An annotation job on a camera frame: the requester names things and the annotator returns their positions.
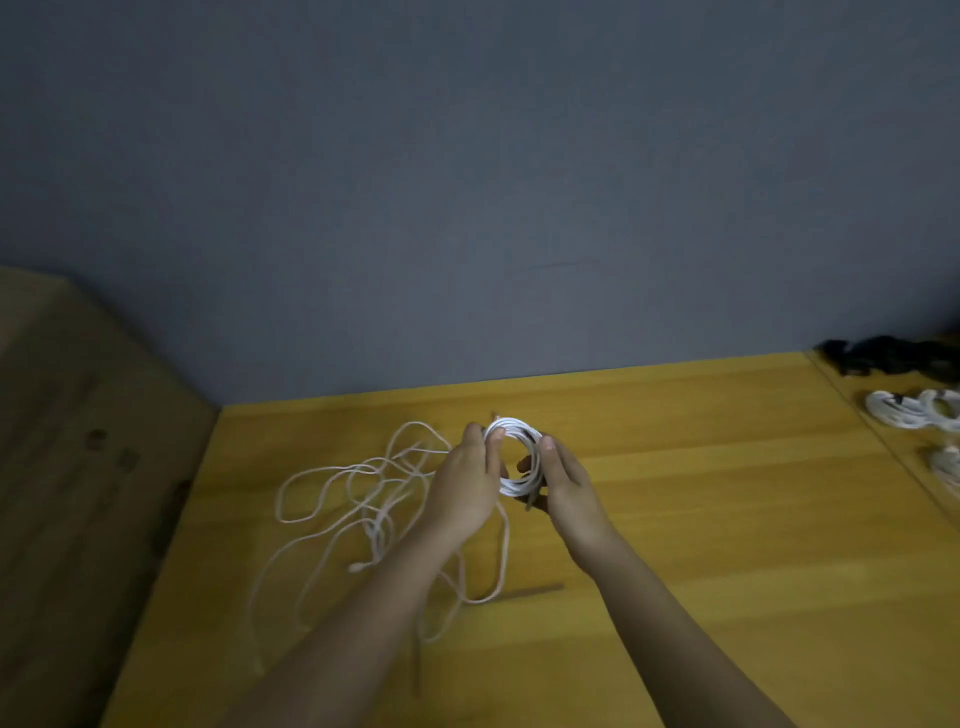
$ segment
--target wooden board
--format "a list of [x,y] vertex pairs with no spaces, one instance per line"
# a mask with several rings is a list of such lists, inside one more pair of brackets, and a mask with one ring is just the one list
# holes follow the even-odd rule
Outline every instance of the wooden board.
[[[208,726],[256,679],[248,591],[304,532],[273,522],[284,477],[379,454],[408,420],[452,439],[494,411],[580,455],[637,551],[801,725],[957,724],[960,536],[796,353],[228,408],[107,728]],[[546,517],[507,506],[507,589],[564,589],[463,610],[423,649],[419,696],[400,656],[372,725],[660,725]],[[474,594],[493,581],[496,538],[492,521],[468,544]],[[344,569],[359,549],[334,558],[311,614],[362,578]],[[296,551],[268,579],[268,660],[297,637],[293,594],[318,555]]]

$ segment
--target blue-gray wall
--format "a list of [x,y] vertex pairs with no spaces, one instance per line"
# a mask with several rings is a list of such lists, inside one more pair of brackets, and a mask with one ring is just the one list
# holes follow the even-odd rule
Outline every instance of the blue-gray wall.
[[958,6],[13,0],[0,261],[220,402],[926,333]]

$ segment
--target tangled cable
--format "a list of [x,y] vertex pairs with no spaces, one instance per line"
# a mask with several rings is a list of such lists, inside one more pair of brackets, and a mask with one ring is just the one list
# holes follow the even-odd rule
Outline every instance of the tangled cable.
[[[947,406],[949,416],[937,409],[937,401]],[[951,389],[924,389],[915,399],[878,390],[867,395],[864,406],[892,427],[920,429],[933,425],[948,434],[960,434],[960,393]],[[949,491],[960,497],[960,449],[948,445],[934,450],[927,462]]]
[[[937,409],[937,400],[943,402],[950,417]],[[950,389],[924,389],[915,399],[877,390],[864,400],[867,410],[886,425],[903,429],[920,429],[928,425],[944,432],[960,433],[960,393]]]
[[[433,447],[421,447],[420,441],[417,441],[409,448],[400,449],[395,452],[397,439],[401,433],[411,427],[422,427],[437,443],[442,444],[443,447],[440,448],[436,444]],[[522,478],[512,480],[501,477],[500,493],[510,497],[526,496],[532,491],[537,490],[542,480],[540,453],[537,449],[540,433],[521,420],[512,417],[503,417],[495,420],[487,427],[484,437],[489,436],[490,433],[498,427],[503,427],[508,437],[512,437],[523,443],[530,451],[530,459],[532,461],[530,472]],[[263,569],[253,580],[250,597],[247,602],[247,624],[251,633],[254,659],[260,671],[263,670],[263,661],[254,623],[256,600],[263,588],[267,574],[276,560],[297,544],[319,539],[331,531],[334,532],[327,542],[324,551],[321,553],[320,560],[313,570],[310,571],[306,581],[300,588],[300,593],[294,601],[293,617],[295,624],[298,629],[308,630],[310,627],[302,617],[303,602],[320,578],[326,562],[329,560],[330,554],[333,548],[336,547],[340,537],[354,526],[362,524],[363,531],[370,542],[370,559],[350,564],[347,568],[348,572],[358,573],[378,564],[393,545],[417,522],[423,512],[423,505],[426,502],[430,482],[435,472],[434,470],[425,471],[423,469],[427,460],[431,455],[446,455],[449,451],[450,444],[443,435],[427,423],[414,421],[401,425],[400,428],[394,432],[387,445],[386,452],[382,456],[371,457],[362,463],[356,463],[354,465],[310,468],[309,470],[294,473],[280,484],[280,487],[276,491],[274,501],[274,518],[280,523],[308,522],[320,516],[324,510],[324,504],[330,487],[341,479],[343,479],[347,501],[351,504],[351,507],[331,525],[324,526],[314,533],[299,536],[278,548],[270,558],[267,559]],[[417,462],[411,462],[407,459],[407,456],[412,453],[420,454]],[[304,476],[312,473],[332,473],[332,475],[327,478],[323,487],[321,487],[313,510],[309,514],[300,517],[286,515],[287,492],[290,486]],[[363,496],[358,496],[353,492],[355,485],[354,480],[358,476],[371,476],[376,478],[375,484]],[[394,518],[391,516],[391,511],[402,501],[413,497],[417,493],[420,493],[420,504],[406,525],[404,525],[402,529],[399,529],[394,522]],[[503,520],[500,564],[496,584],[492,591],[486,596],[478,599],[469,598],[467,596],[467,565],[464,560],[463,551],[457,549],[454,554],[457,560],[456,574],[450,575],[444,569],[437,576],[438,579],[442,580],[453,590],[453,593],[455,593],[457,597],[456,601],[446,612],[446,615],[441,620],[439,629],[433,635],[426,634],[423,611],[420,612],[420,617],[417,620],[417,635],[421,642],[433,643],[438,640],[450,626],[462,604],[483,604],[495,598],[503,588],[507,571],[507,551],[510,544],[510,520],[507,518],[507,512],[499,501],[496,503],[496,508],[500,513],[500,518]]]

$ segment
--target white cable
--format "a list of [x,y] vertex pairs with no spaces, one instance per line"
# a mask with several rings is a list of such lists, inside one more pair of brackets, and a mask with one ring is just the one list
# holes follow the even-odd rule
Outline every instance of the white cable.
[[878,390],[867,395],[864,404],[870,414],[885,425],[919,429],[930,424],[924,406],[918,400],[903,395]]
[[509,477],[500,478],[500,493],[504,496],[523,497],[540,486],[543,475],[540,470],[540,450],[537,443],[542,435],[531,426],[518,420],[516,417],[500,417],[494,420],[484,434],[484,438],[499,427],[503,427],[507,437],[523,443],[530,453],[530,472],[525,476],[512,480]]
[[950,492],[960,497],[960,449],[951,445],[930,455],[930,469]]
[[[931,425],[940,427],[944,432],[960,433],[960,393],[952,389],[926,389],[918,397],[920,404],[926,410],[926,416]],[[943,402],[950,412],[950,416],[940,414],[936,401]]]
[[[409,448],[394,452],[397,438],[409,427],[423,427],[430,433],[430,435],[433,436],[433,438],[439,441],[439,443],[442,443],[443,447],[440,448],[439,446],[435,446],[433,448],[422,448],[420,447],[420,442],[416,442]],[[530,472],[524,477],[517,480],[500,478],[500,493],[504,494],[505,496],[527,495],[540,485],[540,454],[537,450],[537,442],[540,440],[540,433],[521,420],[504,417],[496,420],[486,429],[485,437],[487,437],[498,427],[503,427],[506,430],[507,436],[513,437],[522,442],[530,451],[532,461]],[[330,487],[341,478],[344,479],[344,486],[348,502],[352,503],[353,506],[331,525],[325,526],[321,530],[307,534],[306,536],[300,536],[296,539],[293,539],[292,541],[278,548],[270,556],[270,558],[267,559],[267,563],[253,580],[250,597],[247,602],[247,624],[251,632],[254,659],[260,671],[263,670],[262,657],[260,654],[260,645],[256,637],[254,624],[256,600],[261,589],[263,588],[267,573],[273,567],[276,560],[283,553],[288,551],[290,548],[293,548],[297,544],[302,544],[313,539],[319,539],[331,531],[334,531],[334,529],[337,529],[327,542],[326,547],[320,556],[320,560],[317,562],[317,565],[307,576],[306,581],[303,583],[300,593],[298,594],[293,605],[293,616],[297,627],[303,630],[309,629],[309,626],[304,623],[304,619],[302,617],[303,602],[316,585],[317,580],[320,578],[320,575],[326,566],[326,562],[329,560],[330,554],[333,551],[333,548],[337,545],[337,542],[340,540],[340,537],[354,526],[362,524],[364,533],[366,533],[367,538],[370,541],[370,560],[354,562],[350,564],[347,567],[347,571],[349,573],[358,573],[367,567],[378,564],[387,554],[390,548],[400,538],[402,538],[407,531],[410,530],[410,527],[415,522],[417,522],[417,519],[423,512],[423,505],[426,502],[426,495],[429,491],[430,481],[434,473],[434,471],[425,471],[423,469],[427,459],[432,454],[443,455],[447,454],[449,451],[450,444],[446,441],[444,436],[437,432],[437,430],[435,430],[433,427],[423,422],[409,422],[405,425],[401,425],[400,428],[390,438],[390,443],[387,445],[387,450],[382,457],[371,457],[367,460],[364,460],[362,463],[357,463],[355,465],[311,468],[309,470],[301,471],[300,473],[291,475],[280,484],[280,487],[276,491],[276,498],[274,501],[274,517],[280,523],[308,522],[320,516],[324,509],[324,503],[326,502],[326,496],[330,490]],[[406,458],[407,455],[413,452],[420,453],[420,458],[416,464],[411,463]],[[320,489],[320,492],[317,495],[316,504],[309,514],[300,517],[287,516],[285,506],[288,489],[297,480],[312,473],[333,474],[326,480],[323,487]],[[353,493],[354,478],[356,478],[358,475],[376,478],[376,483],[362,497],[359,497]],[[399,534],[397,534],[397,527],[394,523],[394,519],[391,517],[390,512],[396,505],[406,500],[408,497],[413,496],[417,491],[421,491],[420,505],[418,506],[414,515],[411,517],[410,521],[408,521],[406,525],[403,526]],[[470,599],[467,596],[467,565],[464,560],[463,551],[457,549],[454,554],[457,559],[456,575],[451,576],[445,570],[442,570],[437,577],[453,590],[457,597],[456,601],[453,603],[441,621],[440,628],[433,635],[426,634],[423,611],[420,612],[420,618],[417,622],[417,634],[422,642],[433,643],[438,640],[450,626],[454,616],[456,616],[462,604],[483,604],[484,602],[490,601],[497,596],[500,593],[500,590],[503,588],[503,583],[507,572],[507,552],[510,545],[510,520],[507,518],[507,512],[503,509],[503,505],[499,501],[496,503],[496,508],[500,514],[500,518],[503,520],[503,537],[500,546],[500,565],[497,574],[496,585],[486,596],[478,599]]]
[[[951,416],[942,415],[936,401],[944,402]],[[864,400],[867,410],[886,425],[920,429],[935,425],[944,432],[960,433],[960,393],[949,389],[925,389],[916,399],[878,390]]]

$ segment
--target right hand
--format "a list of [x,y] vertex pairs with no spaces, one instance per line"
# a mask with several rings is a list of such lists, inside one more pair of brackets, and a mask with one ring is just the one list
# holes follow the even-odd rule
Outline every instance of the right hand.
[[[550,435],[540,438],[538,448],[547,494],[538,495],[534,506],[550,516],[573,561],[590,573],[592,564],[603,558],[619,535],[593,490],[589,473],[573,453]],[[530,456],[517,467],[528,472]]]

